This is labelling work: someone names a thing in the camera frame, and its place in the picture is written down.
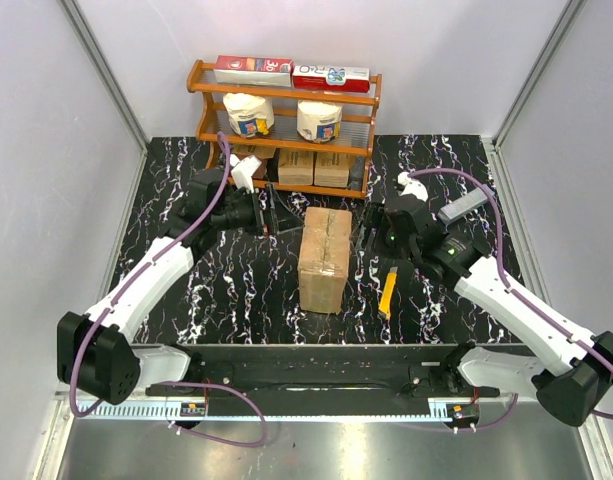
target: paper towel roll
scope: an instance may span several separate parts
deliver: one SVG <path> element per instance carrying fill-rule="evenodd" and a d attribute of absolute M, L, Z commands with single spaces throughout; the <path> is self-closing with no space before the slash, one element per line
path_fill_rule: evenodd
<path fill-rule="evenodd" d="M 268 98 L 227 93 L 224 95 L 224 107 L 231 128 L 242 137 L 254 137 L 258 133 L 268 135 L 275 123 L 273 104 Z"/>
<path fill-rule="evenodd" d="M 305 140 L 328 142 L 339 135 L 342 125 L 342 107 L 334 103 L 297 103 L 297 131 Z"/>

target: wooden rack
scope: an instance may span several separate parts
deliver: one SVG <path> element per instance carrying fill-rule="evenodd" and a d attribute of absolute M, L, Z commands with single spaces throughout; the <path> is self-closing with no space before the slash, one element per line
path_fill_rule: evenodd
<path fill-rule="evenodd" d="M 263 145 L 276 148 L 290 148 L 297 150 L 310 150 L 315 152 L 346 153 L 352 159 L 364 158 L 364 176 L 361 190 L 349 188 L 319 187 L 316 185 L 284 185 L 273 182 L 278 190 L 294 192 L 317 193 L 322 195 L 335 195 L 338 197 L 364 198 L 366 184 L 370 170 L 370 161 L 373 154 L 375 140 L 375 118 L 379 108 L 382 90 L 382 76 L 370 77 L 371 92 L 369 94 L 337 94 L 329 92 L 311 92 L 294 88 L 258 87 L 248 85 L 218 84 L 214 80 L 214 63 L 204 63 L 197 60 L 186 80 L 186 88 L 190 93 L 201 92 L 204 97 L 204 111 L 197 126 L 197 139 L 210 142 L 210 157 L 206 168 L 217 164 L 219 147 L 217 146 L 217 132 L 230 133 L 228 141 L 232 144 Z M 244 138 L 232 133 L 228 123 L 228 114 L 224 104 L 216 100 L 214 94 L 247 93 L 260 97 L 272 97 L 292 100 L 312 100 L 318 102 L 332 102 L 348 105 L 359 105 L 370 108 L 370 115 L 342 116 L 340 135 L 327 143 L 311 143 L 303 140 L 297 133 L 297 108 L 274 107 L 275 125 L 266 137 Z M 254 180 L 256 187 L 263 188 L 268 181 Z"/>

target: white wall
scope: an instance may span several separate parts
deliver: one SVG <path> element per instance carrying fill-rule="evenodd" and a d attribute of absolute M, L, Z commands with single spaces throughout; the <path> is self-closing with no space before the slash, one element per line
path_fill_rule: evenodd
<path fill-rule="evenodd" d="M 0 0 L 0 479 L 33 461 L 57 322 L 96 300 L 139 158 L 58 3 Z"/>
<path fill-rule="evenodd" d="M 588 2 L 502 151 L 554 307 L 613 331 L 613 0 Z"/>
<path fill-rule="evenodd" d="M 367 66 L 379 133 L 493 135 L 566 0 L 79 3 L 150 136 L 195 134 L 186 76 L 219 54 Z"/>

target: red box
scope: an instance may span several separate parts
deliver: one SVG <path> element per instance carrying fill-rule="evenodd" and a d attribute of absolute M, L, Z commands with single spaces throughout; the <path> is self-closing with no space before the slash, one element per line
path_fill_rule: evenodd
<path fill-rule="evenodd" d="M 232 57 L 220 55 L 215 62 L 219 83 L 290 87 L 293 61 L 288 58 Z"/>
<path fill-rule="evenodd" d="M 308 90 L 367 93 L 370 90 L 370 72 L 358 67 L 296 65 L 293 85 Z"/>

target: marble pattern table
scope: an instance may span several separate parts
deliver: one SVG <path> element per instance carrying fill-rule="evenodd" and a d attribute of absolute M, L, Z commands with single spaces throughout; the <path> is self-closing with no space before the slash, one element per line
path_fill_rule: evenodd
<path fill-rule="evenodd" d="M 188 179 L 201 170 L 208 144 L 194 138 L 157 138 L 151 144 L 129 225 L 115 268 L 113 285 L 139 261 L 168 219 Z M 374 201 L 394 194 L 393 180 L 403 170 L 430 167 L 463 169 L 493 185 L 484 148 L 477 136 L 404 135 L 376 137 L 368 183 Z M 422 179 L 437 212 L 472 186 L 452 176 Z M 300 193 L 281 193 L 296 213 L 306 207 L 350 210 L 354 224 L 363 201 Z M 452 228 L 494 247 L 494 219 L 486 206 Z M 505 231 L 502 252 L 515 277 L 519 267 Z M 242 232 L 223 233 L 211 249 L 163 297 L 144 321 L 140 343 L 483 343 L 518 339 L 470 301 L 421 277 L 403 261 L 353 251 L 342 312 L 304 312 L 299 308 L 297 261 L 301 231 L 254 239 Z M 399 267 L 390 322 L 377 315 L 386 275 Z"/>

